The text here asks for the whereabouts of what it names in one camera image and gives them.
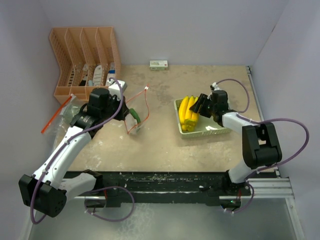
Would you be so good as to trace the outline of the yellow banana bunch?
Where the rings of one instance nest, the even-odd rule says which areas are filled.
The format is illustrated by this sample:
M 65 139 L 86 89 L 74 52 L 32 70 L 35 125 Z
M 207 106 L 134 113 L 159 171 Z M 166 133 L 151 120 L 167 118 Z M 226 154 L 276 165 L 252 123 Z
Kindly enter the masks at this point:
M 178 118 L 183 132 L 193 132 L 199 121 L 199 114 L 190 110 L 197 102 L 198 97 L 185 96 L 178 108 Z

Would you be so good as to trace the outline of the green netted melon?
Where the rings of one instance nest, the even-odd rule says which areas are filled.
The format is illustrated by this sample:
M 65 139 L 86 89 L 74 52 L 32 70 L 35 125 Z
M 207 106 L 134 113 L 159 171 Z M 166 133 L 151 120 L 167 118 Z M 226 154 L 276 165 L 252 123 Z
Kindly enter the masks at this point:
M 80 108 L 81 107 L 79 105 L 68 105 L 63 112 L 63 116 L 70 122 L 73 117 L 79 113 Z

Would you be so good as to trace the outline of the clear zip bag orange zipper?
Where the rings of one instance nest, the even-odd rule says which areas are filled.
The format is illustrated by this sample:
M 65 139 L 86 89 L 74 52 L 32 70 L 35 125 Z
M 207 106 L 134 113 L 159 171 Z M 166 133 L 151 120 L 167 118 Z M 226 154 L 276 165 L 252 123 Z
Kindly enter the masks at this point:
M 53 142 L 57 135 L 65 133 L 70 126 L 71 121 L 67 121 L 63 115 L 65 109 L 69 105 L 76 105 L 82 107 L 85 102 L 79 99 L 74 94 L 71 94 L 62 103 L 62 105 L 54 112 L 49 121 L 44 125 L 41 134 L 48 142 Z

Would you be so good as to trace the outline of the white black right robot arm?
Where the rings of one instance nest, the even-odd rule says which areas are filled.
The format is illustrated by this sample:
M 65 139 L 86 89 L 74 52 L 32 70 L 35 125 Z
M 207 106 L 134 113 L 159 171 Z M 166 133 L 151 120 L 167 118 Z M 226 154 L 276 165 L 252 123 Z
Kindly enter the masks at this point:
M 282 150 L 273 123 L 252 123 L 241 119 L 231 109 L 225 90 L 212 90 L 210 95 L 200 94 L 188 110 L 213 120 L 221 127 L 241 135 L 242 160 L 225 173 L 222 190 L 228 196 L 240 190 L 240 184 L 256 170 L 271 167 L 282 160 Z

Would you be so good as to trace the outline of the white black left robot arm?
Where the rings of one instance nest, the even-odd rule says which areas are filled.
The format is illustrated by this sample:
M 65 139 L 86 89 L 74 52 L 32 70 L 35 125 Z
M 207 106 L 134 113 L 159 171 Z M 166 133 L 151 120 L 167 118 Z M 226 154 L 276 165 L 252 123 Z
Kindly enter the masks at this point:
M 49 158 L 31 175 L 24 174 L 18 181 L 22 202 L 30 208 L 34 224 L 34 210 L 56 217 L 66 203 L 88 192 L 98 196 L 103 191 L 103 176 L 84 170 L 78 176 L 63 180 L 81 150 L 110 120 L 125 120 L 128 112 L 123 91 L 111 94 L 107 88 L 95 88 L 87 103 L 72 118 L 62 141 Z

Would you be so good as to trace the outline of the pale green perforated basket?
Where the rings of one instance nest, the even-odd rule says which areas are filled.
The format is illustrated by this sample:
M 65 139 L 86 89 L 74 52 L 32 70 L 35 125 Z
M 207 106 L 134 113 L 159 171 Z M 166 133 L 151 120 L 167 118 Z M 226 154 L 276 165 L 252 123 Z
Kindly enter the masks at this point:
M 176 99 L 173 101 L 173 105 L 179 135 L 182 139 L 203 138 L 205 136 L 229 134 L 231 132 L 229 128 L 222 127 L 214 122 L 213 118 L 206 118 L 201 115 L 199 116 L 198 123 L 196 124 L 194 131 L 182 130 L 179 119 L 179 107 L 181 105 L 181 102 L 182 99 Z

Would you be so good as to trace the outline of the white blue bottle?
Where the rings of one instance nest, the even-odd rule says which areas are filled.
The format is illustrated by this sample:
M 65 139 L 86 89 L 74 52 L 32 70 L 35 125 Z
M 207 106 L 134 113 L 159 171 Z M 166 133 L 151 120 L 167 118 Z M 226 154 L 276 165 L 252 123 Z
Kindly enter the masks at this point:
M 112 85 L 115 81 L 112 80 L 116 78 L 116 65 L 114 62 L 110 63 L 110 68 L 107 73 L 106 81 L 105 81 L 105 86 L 110 86 Z

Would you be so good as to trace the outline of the white ribbed item in organizer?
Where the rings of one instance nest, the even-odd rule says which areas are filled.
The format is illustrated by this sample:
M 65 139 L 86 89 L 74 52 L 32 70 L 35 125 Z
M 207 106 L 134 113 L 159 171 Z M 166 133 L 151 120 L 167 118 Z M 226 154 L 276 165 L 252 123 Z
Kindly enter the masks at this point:
M 103 76 L 103 68 L 101 65 L 97 65 L 93 72 L 93 77 L 88 80 L 87 85 L 90 87 L 100 86 Z

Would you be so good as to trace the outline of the small white green box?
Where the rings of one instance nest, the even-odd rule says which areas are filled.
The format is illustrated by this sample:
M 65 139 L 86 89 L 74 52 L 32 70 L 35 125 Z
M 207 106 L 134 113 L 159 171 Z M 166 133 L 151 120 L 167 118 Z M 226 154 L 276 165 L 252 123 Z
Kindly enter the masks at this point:
M 166 71 L 168 70 L 168 61 L 167 60 L 150 60 L 149 68 L 151 71 Z

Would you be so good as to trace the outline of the peach plastic desk organizer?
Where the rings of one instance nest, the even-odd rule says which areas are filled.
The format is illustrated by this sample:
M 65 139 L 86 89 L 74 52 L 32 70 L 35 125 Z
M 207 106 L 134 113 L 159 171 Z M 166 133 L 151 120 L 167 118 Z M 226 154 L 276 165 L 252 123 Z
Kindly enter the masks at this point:
M 54 27 L 49 40 L 60 68 L 54 92 L 60 104 L 71 94 L 86 102 L 94 88 L 106 88 L 113 62 L 115 76 L 120 79 L 122 62 L 114 27 Z M 102 66 L 100 86 L 88 86 L 98 65 Z

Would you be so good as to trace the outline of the black front mounting rail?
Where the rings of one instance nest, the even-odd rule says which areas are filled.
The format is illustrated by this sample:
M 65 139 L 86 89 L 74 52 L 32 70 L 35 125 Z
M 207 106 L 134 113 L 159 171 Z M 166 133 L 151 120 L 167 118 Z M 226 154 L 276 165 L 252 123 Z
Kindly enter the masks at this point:
M 226 172 L 102 171 L 98 192 L 82 193 L 89 200 L 106 197 L 107 207 L 124 203 L 240 205 L 240 197 L 252 193 L 248 183 L 227 184 Z

